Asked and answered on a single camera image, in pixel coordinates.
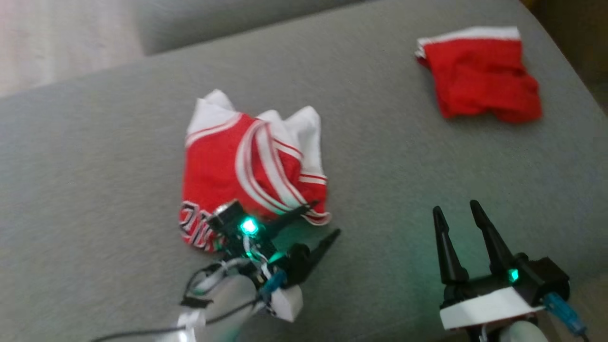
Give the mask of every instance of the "red jersey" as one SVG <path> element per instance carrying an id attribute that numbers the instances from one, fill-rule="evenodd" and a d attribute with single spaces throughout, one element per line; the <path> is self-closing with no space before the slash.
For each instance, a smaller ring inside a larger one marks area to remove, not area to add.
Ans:
<path id="1" fill-rule="evenodd" d="M 325 211 L 327 178 L 319 143 L 320 118 L 312 107 L 282 120 L 276 111 L 255 118 L 235 111 L 218 90 L 199 99 L 185 143 L 179 218 L 184 241 L 217 250 L 222 241 L 207 217 L 235 198 L 264 220 L 318 201 L 304 217 L 327 224 L 331 215 Z"/>

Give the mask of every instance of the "white stripe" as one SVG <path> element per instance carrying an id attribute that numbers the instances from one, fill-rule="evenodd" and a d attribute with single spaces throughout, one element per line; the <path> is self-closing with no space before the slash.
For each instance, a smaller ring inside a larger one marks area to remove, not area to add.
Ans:
<path id="1" fill-rule="evenodd" d="M 320 213 L 316 212 L 314 209 L 310 209 L 305 215 L 310 216 L 310 217 L 321 218 L 321 217 L 325 217 L 325 216 L 329 215 L 329 212 L 326 211 L 323 214 L 320 214 Z"/>
<path id="2" fill-rule="evenodd" d="M 289 189 L 286 187 L 285 182 L 283 182 L 282 175 L 285 175 L 285 171 L 283 170 L 283 166 L 277 164 L 274 159 L 273 152 L 276 153 L 269 145 L 270 137 L 268 135 L 268 131 L 266 127 L 263 127 L 261 130 L 258 130 L 255 134 L 255 139 L 258 143 L 258 153 L 260 154 L 260 159 L 262 161 L 262 167 L 266 172 L 266 176 L 268 176 L 268 180 L 270 184 L 277 192 L 278 197 L 281 199 L 285 205 L 290 208 L 297 208 L 300 206 L 300 202 L 298 199 L 292 194 Z"/>
<path id="3" fill-rule="evenodd" d="M 260 189 L 260 186 L 255 180 L 251 181 L 251 179 L 254 178 L 251 171 L 251 140 L 255 131 L 259 129 L 259 127 L 262 125 L 264 125 L 263 121 L 256 121 L 249 127 L 249 129 L 247 129 L 247 132 L 245 132 L 245 135 L 243 136 L 237 148 L 235 172 L 237 174 L 239 184 L 241 185 L 243 190 L 245 190 L 245 192 L 251 197 L 251 199 L 256 201 L 264 208 L 268 209 L 269 211 L 274 212 L 275 214 L 284 214 L 286 211 L 289 211 L 289 208 L 285 207 L 281 203 L 276 202 L 272 198 L 271 200 L 274 203 L 269 203 L 265 198 L 262 198 L 262 196 L 260 196 L 254 190 L 254 188 L 258 190 L 260 194 L 265 194 L 267 197 L 269 196 L 262 189 Z"/>
<path id="4" fill-rule="evenodd" d="M 205 246 L 207 239 L 205 239 L 205 234 L 199 235 L 199 237 L 194 241 L 193 245 L 198 248 L 202 248 Z"/>
<path id="5" fill-rule="evenodd" d="M 324 174 L 322 174 L 322 173 L 318 173 L 318 172 L 308 172 L 308 171 L 305 171 L 305 170 L 302 170 L 302 171 L 300 172 L 300 176 L 302 176 L 302 177 L 306 177 L 306 176 L 316 176 L 316 177 L 319 177 L 319 178 L 323 178 L 324 180 L 327 180 L 327 176 L 325 176 L 325 175 L 324 175 Z"/>
<path id="6" fill-rule="evenodd" d="M 516 26 L 488 27 L 476 26 L 468 29 L 449 32 L 439 36 L 418 39 L 418 50 L 414 52 L 417 57 L 426 58 L 424 46 L 427 44 L 440 43 L 443 41 L 458 39 L 496 39 L 496 40 L 520 40 L 521 36 Z"/>
<path id="7" fill-rule="evenodd" d="M 324 215 L 323 217 L 324 217 L 323 220 L 318 221 L 318 220 L 312 220 L 311 217 L 304 216 L 306 221 L 308 221 L 308 223 L 310 223 L 313 226 L 323 226 L 323 225 L 326 225 L 327 223 L 329 223 L 329 221 L 331 221 L 331 214 L 329 212 L 326 212 L 326 215 Z"/>
<path id="8" fill-rule="evenodd" d="M 273 144 L 274 148 L 276 148 L 277 150 L 287 153 L 288 155 L 294 157 L 295 159 L 298 160 L 302 160 L 302 154 L 298 153 L 297 150 L 295 150 L 294 148 L 289 148 L 285 145 L 279 144 L 278 142 L 274 141 Z"/>
<path id="9" fill-rule="evenodd" d="M 321 185 L 327 184 L 327 180 L 320 180 L 318 178 L 306 177 L 306 176 L 300 176 L 300 181 L 303 183 L 313 183 L 313 184 L 321 184 Z"/>
<path id="10" fill-rule="evenodd" d="M 200 230 L 201 230 L 201 225 L 196 225 L 194 231 L 190 235 L 190 244 L 191 245 L 194 245 L 196 243 L 196 241 L 198 240 L 198 238 L 200 237 L 200 235 L 202 235 L 202 234 L 200 234 L 199 236 L 197 236 L 197 234 Z"/>
<path id="11" fill-rule="evenodd" d="M 296 207 L 299 207 L 303 204 L 307 204 L 308 202 L 306 202 L 306 200 L 304 199 L 302 194 L 300 194 L 300 191 L 298 191 L 298 189 L 296 189 L 295 186 L 293 184 L 291 184 L 291 182 L 287 178 L 287 175 L 285 174 L 285 169 L 283 168 L 283 164 L 281 163 L 281 158 L 278 155 L 278 150 L 275 148 L 272 148 L 271 150 L 272 150 L 272 155 L 274 156 L 274 161 L 277 166 L 277 169 L 280 172 L 280 175 L 282 177 L 281 179 L 283 180 L 283 184 L 287 185 L 287 188 L 290 190 L 290 194 L 294 195 L 298 201 Z"/>
<path id="12" fill-rule="evenodd" d="M 221 126 L 218 126 L 214 129 L 211 130 L 204 130 L 202 132 L 199 133 L 193 133 L 190 136 L 186 137 L 186 147 L 191 146 L 195 141 L 197 141 L 198 139 L 201 139 L 204 136 L 208 136 L 211 134 L 215 134 L 221 131 L 225 131 L 229 128 L 232 128 L 234 125 L 236 125 L 239 120 L 241 119 L 241 113 L 239 113 L 239 115 L 234 116 L 233 118 L 231 118 L 230 120 L 226 121 L 224 124 L 222 124 Z"/>
<path id="13" fill-rule="evenodd" d="M 213 233 L 213 230 L 211 230 L 211 227 L 209 225 L 207 225 L 207 229 L 204 231 L 205 234 L 202 234 L 202 245 L 205 245 L 207 242 L 209 241 L 209 237 L 211 236 L 211 233 Z"/>
<path id="14" fill-rule="evenodd" d="M 277 209 L 281 210 L 281 211 L 290 211 L 291 208 L 287 205 L 285 205 L 284 203 L 278 201 L 277 199 L 275 199 L 274 197 L 270 196 L 269 194 L 266 193 L 266 191 L 264 191 L 264 189 L 262 189 L 260 187 L 260 185 L 258 184 L 258 181 L 255 179 L 255 175 L 254 175 L 254 168 L 253 168 L 253 163 L 251 161 L 252 159 L 252 150 L 253 150 L 253 140 L 254 140 L 254 135 L 258 130 L 263 130 L 264 127 L 267 125 L 267 122 L 262 122 L 262 124 L 256 128 L 255 131 L 252 132 L 252 136 L 251 138 L 249 138 L 247 140 L 247 149 L 245 150 L 245 171 L 247 172 L 247 177 L 249 179 L 249 183 L 251 183 L 251 185 L 253 186 L 254 190 L 257 191 L 257 193 L 264 198 L 264 200 L 266 200 L 267 202 L 269 202 L 271 205 L 277 207 Z"/>

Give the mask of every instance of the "cable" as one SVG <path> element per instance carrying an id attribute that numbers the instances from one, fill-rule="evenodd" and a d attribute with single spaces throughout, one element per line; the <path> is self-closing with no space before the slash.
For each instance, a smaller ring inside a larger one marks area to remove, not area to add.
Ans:
<path id="1" fill-rule="evenodd" d="M 258 296 L 254 300 L 249 301 L 249 302 L 247 302 L 247 303 L 245 303 L 245 304 L 243 304 L 243 305 L 241 305 L 241 306 L 239 306 L 239 307 L 237 307 L 235 309 L 232 309 L 232 310 L 228 311 L 227 313 L 224 313 L 224 314 L 222 314 L 220 316 L 217 316 L 217 317 L 214 317 L 212 319 L 208 319 L 207 322 L 205 323 L 205 325 L 211 325 L 213 323 L 217 323 L 217 322 L 219 322 L 219 321 L 221 321 L 223 319 L 226 319 L 226 318 L 234 315 L 235 313 L 239 312 L 242 309 L 245 309 L 246 307 L 248 307 L 250 305 L 255 305 L 259 301 L 260 301 L 260 297 Z"/>
<path id="2" fill-rule="evenodd" d="M 245 250 L 247 256 L 253 261 L 268 262 L 268 258 L 258 250 L 258 248 L 255 246 L 254 243 L 251 242 L 251 239 L 247 235 L 243 237 L 243 249 Z"/>
<path id="3" fill-rule="evenodd" d="M 583 341 L 589 341 L 587 335 L 587 327 L 578 318 L 576 312 L 566 303 L 566 301 L 555 292 L 550 292 L 542 299 L 542 303 L 550 313 L 559 318 L 566 325 L 570 333 L 575 337 L 582 337 Z"/>
<path id="4" fill-rule="evenodd" d="M 164 329 L 150 329 L 150 330 L 133 330 L 133 331 L 125 331 L 125 332 L 117 332 L 112 333 L 110 335 L 105 335 L 102 337 L 94 338 L 91 342 L 102 342 L 115 340 L 116 338 L 123 337 L 138 337 L 138 336 L 146 336 L 146 335 L 161 335 L 164 333 L 177 332 L 181 330 L 185 330 L 186 326 L 173 327 L 173 328 L 164 328 Z"/>
<path id="5" fill-rule="evenodd" d="M 226 313 L 223 313 L 220 316 L 217 316 L 215 318 L 212 318 L 210 320 L 208 320 L 206 322 L 206 325 L 211 325 L 217 322 L 220 322 L 232 315 L 234 315 L 235 313 L 239 312 L 242 309 L 245 309 L 246 307 L 250 306 L 250 305 L 255 305 L 257 302 L 260 301 L 260 297 L 256 297 L 254 300 L 249 301 L 235 309 L 232 309 Z M 177 332 L 177 331 L 181 331 L 181 330 L 185 330 L 186 326 L 179 326 L 179 327 L 173 327 L 173 328 L 166 328 L 166 329 L 150 329 L 150 330 L 134 330 L 134 331 L 126 331 L 126 332 L 118 332 L 118 333 L 113 333 L 110 335 L 105 335 L 102 337 L 98 337 L 95 338 L 93 340 L 91 340 L 91 342 L 103 342 L 103 341 L 109 341 L 109 340 L 114 340 L 116 338 L 123 338 L 123 337 L 138 337 L 138 336 L 145 336 L 145 335 L 160 335 L 163 333 L 170 333 L 170 332 Z"/>
<path id="6" fill-rule="evenodd" d="M 186 298 L 188 296 L 188 291 L 190 291 L 190 287 L 192 286 L 192 283 L 194 282 L 194 279 L 196 279 L 196 277 L 201 274 L 202 272 L 205 272 L 207 270 L 209 266 L 201 268 L 200 270 L 194 272 L 192 274 L 192 276 L 190 277 L 190 279 L 188 280 L 188 282 L 186 283 L 186 288 L 184 289 L 184 294 L 182 295 L 183 298 Z"/>
<path id="7" fill-rule="evenodd" d="M 488 342 L 488 323 L 484 324 L 482 327 L 482 339 L 483 342 Z"/>

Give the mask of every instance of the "gray fabric surface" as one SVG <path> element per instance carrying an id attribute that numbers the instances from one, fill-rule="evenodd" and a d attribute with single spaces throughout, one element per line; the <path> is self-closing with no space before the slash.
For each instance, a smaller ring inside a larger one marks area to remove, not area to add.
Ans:
<path id="1" fill-rule="evenodd" d="M 444 120 L 416 38 L 517 25 L 542 120 Z M 294 324 L 260 315 L 243 341 L 442 336 L 431 209 L 460 260 L 488 271 L 468 201 L 514 252 L 551 256 L 572 284 L 607 270 L 608 119 L 514 0 L 378 1 L 160 55 L 0 102 L 0 340 L 82 341 L 171 318 L 210 260 L 178 214 L 196 97 L 322 117 L 332 227 L 344 233 L 303 285 Z M 314 243 L 328 228 L 278 239 Z"/>
<path id="2" fill-rule="evenodd" d="M 135 0 L 146 54 L 203 41 L 362 0 Z"/>

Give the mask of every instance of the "red cloth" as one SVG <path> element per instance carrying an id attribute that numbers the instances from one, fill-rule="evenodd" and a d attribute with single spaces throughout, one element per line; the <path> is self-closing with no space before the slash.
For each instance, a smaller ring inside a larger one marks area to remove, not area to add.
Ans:
<path id="1" fill-rule="evenodd" d="M 538 82 L 522 64 L 515 27 L 472 27 L 418 44 L 416 55 L 433 73 L 444 117 L 492 111 L 515 124 L 541 117 Z"/>
<path id="2" fill-rule="evenodd" d="M 238 112 L 218 90 L 199 99 L 185 142 L 184 242 L 210 252 L 221 248 L 225 241 L 207 218 L 235 198 L 262 220 L 316 201 L 303 217 L 313 225 L 329 223 L 320 129 L 312 107 L 282 120 L 276 111 L 255 118 Z"/>

